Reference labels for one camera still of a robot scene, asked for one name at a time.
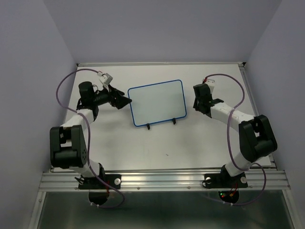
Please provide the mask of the blue framed whiteboard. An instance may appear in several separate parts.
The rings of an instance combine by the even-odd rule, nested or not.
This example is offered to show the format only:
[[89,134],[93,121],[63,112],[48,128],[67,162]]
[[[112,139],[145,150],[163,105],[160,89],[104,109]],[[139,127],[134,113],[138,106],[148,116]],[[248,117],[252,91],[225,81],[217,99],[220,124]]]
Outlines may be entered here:
[[171,80],[128,89],[133,124],[136,127],[187,116],[183,83]]

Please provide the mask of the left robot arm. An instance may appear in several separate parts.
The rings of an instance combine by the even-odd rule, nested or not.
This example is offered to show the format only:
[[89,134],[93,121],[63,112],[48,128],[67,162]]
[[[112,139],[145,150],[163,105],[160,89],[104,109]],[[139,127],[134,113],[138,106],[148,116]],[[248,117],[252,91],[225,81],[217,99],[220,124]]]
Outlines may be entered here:
[[118,110],[132,102],[124,92],[112,87],[94,90],[91,82],[79,84],[80,99],[74,115],[61,126],[50,129],[51,165],[71,169],[78,174],[80,185],[93,185],[101,188],[107,183],[107,176],[100,163],[89,158],[90,141],[85,140],[84,131],[90,130],[99,113],[99,106],[109,103]]

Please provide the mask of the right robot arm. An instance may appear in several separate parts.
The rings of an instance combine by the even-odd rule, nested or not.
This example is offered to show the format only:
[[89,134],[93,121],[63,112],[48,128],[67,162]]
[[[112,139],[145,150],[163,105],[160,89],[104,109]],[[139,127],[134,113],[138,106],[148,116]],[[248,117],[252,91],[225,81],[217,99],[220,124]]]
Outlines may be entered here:
[[193,87],[193,107],[202,114],[223,122],[227,130],[233,128],[239,135],[240,151],[222,166],[219,173],[204,175],[202,186],[212,188],[246,188],[245,172],[259,159],[277,149],[277,142],[270,122],[265,115],[253,116],[239,112],[221,99],[212,98],[212,84],[202,83]]

